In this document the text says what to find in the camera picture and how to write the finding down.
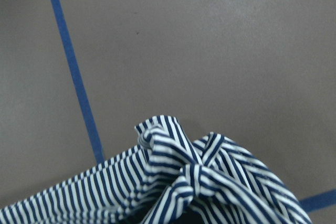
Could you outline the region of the striped polo shirt white collar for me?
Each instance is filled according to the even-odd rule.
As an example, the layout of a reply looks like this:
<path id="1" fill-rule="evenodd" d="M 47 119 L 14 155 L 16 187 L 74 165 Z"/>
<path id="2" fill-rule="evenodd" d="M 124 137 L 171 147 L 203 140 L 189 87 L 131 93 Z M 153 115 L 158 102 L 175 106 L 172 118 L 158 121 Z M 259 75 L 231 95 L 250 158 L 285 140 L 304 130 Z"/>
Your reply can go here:
<path id="1" fill-rule="evenodd" d="M 252 153 L 211 132 L 190 141 L 171 116 L 135 127 L 136 146 L 1 210 L 1 223 L 310 223 Z"/>

